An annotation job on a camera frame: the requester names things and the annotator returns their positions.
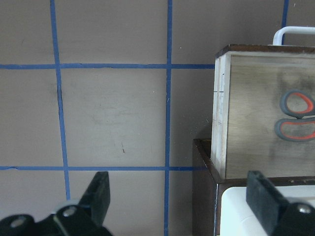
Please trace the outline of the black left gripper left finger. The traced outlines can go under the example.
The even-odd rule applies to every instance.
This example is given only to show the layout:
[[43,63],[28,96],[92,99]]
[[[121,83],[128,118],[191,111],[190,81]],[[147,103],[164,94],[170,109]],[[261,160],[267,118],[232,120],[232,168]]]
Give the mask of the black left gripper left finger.
[[110,205],[108,172],[97,172],[77,204],[63,206],[35,222],[28,214],[0,221],[2,236],[111,236],[103,226]]

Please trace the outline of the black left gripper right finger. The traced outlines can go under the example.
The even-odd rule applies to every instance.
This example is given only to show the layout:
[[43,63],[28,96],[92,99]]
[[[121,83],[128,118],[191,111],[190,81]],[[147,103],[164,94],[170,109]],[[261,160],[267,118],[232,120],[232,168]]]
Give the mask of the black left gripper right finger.
[[269,236],[313,236],[315,208],[298,198],[285,197],[259,171],[249,171],[246,202]]

